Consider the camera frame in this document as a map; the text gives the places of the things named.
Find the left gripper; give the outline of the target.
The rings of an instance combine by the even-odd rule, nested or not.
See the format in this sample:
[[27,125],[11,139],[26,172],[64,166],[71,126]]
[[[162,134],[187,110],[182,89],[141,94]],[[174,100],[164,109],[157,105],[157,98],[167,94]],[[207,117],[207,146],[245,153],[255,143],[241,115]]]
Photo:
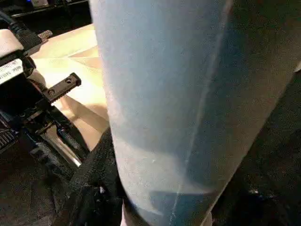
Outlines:
[[70,180],[77,165],[63,151],[83,162],[89,149],[79,129],[52,104],[81,85],[75,73],[51,88],[25,73],[0,85],[0,149],[18,141],[33,158],[58,177]]

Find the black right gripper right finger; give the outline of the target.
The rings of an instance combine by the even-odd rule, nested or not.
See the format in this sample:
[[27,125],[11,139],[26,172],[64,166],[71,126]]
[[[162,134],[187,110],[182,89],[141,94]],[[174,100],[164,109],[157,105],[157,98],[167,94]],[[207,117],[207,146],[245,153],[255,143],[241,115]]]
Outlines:
[[212,217],[214,226],[299,226],[300,161],[242,162]]

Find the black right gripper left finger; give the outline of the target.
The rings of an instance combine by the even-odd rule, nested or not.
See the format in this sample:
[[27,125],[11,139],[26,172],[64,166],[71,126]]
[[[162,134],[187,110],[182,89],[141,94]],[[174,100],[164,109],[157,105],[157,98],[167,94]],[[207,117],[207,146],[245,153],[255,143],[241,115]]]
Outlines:
[[124,192],[120,182],[111,129],[73,174],[66,201],[54,226],[119,226]]

